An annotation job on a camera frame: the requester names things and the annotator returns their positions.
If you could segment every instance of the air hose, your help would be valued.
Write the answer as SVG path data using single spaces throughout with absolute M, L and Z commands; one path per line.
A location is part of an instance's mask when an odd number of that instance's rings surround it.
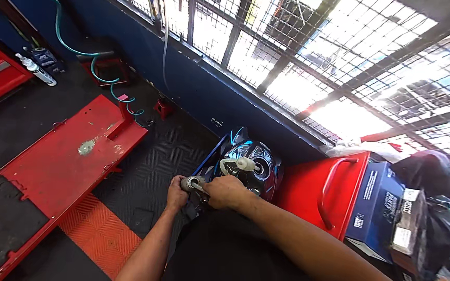
M 119 79 L 119 78 L 116 78 L 116 79 L 114 79 L 114 80 L 104 80 L 104 79 L 98 77 L 97 74 L 95 73 L 95 62 L 97 62 L 97 58 L 100 56 L 100 53 L 83 53 L 83 52 L 79 52 L 79 51 L 77 51 L 77 50 L 75 50 L 75 49 L 69 47 L 69 46 L 64 42 L 64 40 L 62 40 L 62 36 L 61 36 L 61 34 L 60 34 L 60 20 L 61 20 L 61 17 L 62 17 L 62 5 L 60 4 L 60 2 L 59 2 L 58 0 L 54 0 L 54 1 L 55 1 L 56 4 L 57 4 L 57 16 L 56 16 L 56 18 L 55 18 L 55 32 L 56 32 L 56 34 L 57 34 L 57 38 L 59 39 L 60 43 L 61 43 L 62 45 L 64 45 L 64 47 L 65 47 L 66 49 L 70 50 L 71 52 L 73 52 L 73 53 L 75 53 L 75 54 L 80 54 L 80 55 L 85 55 L 85 56 L 92 56 L 92 57 L 93 57 L 93 60 L 91 61 L 91 67 L 90 67 L 91 74 L 93 74 L 93 76 L 94 76 L 97 80 L 99 80 L 99 81 L 101 81 L 101 82 L 104 82 L 104 83 L 110 83 L 110 93 L 112 94 L 112 96 L 113 96 L 117 101 L 126 104 L 126 109 L 128 110 L 129 113 L 131 113 L 132 115 L 134 115 L 134 120 L 135 120 L 135 122 L 136 122 L 138 125 L 140 125 L 140 126 L 142 126 L 142 127 L 146 127 L 146 126 L 143 126 L 143 125 L 141 125 L 140 123 L 138 123 L 138 121 L 136 120 L 136 116 L 143 114 L 144 110 L 138 110 L 137 112 L 133 112 L 133 111 L 131 111 L 131 110 L 129 109 L 129 103 L 134 102 L 134 101 L 135 101 L 135 98 L 130 98 L 130 99 L 128 99 L 128 100 L 121 100 L 121 99 L 119 99 L 118 97 L 116 97 L 116 95 L 114 94 L 114 83 L 116 83 L 116 82 L 119 81 L 120 79 Z

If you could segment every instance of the blue cardboard box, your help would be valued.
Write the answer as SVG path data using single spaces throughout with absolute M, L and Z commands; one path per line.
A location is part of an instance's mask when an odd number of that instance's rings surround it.
M 389 245 L 404 189 L 390 163 L 369 163 L 347 228 L 347 240 L 369 256 L 392 264 Z

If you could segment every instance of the dark clothing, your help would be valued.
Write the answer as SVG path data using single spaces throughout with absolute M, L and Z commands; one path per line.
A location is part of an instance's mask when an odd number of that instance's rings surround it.
M 309 280 L 246 217 L 214 210 L 186 225 L 162 277 L 169 280 Z

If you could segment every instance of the red lift platform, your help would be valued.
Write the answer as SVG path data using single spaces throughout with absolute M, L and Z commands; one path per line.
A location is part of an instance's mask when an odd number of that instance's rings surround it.
M 54 124 L 51 131 L 1 168 L 0 192 L 13 185 L 18 189 L 14 194 L 21 195 L 20 201 L 32 202 L 43 220 L 18 249 L 7 247 L 0 280 L 107 175 L 120 171 L 117 164 L 147 133 L 134 122 L 124 103 L 115 105 L 100 95 L 72 118 Z

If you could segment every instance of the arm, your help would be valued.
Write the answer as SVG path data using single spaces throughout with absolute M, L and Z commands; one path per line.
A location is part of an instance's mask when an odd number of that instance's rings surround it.
M 254 221 L 302 269 L 317 280 L 390 281 L 343 243 L 245 189 L 234 176 L 204 186 L 214 208 L 231 208 Z
M 180 180 L 175 176 L 167 191 L 166 208 L 145 239 L 129 257 L 116 277 L 116 281 L 159 280 L 166 265 L 170 248 L 174 217 L 187 201 L 188 194 L 180 189 Z

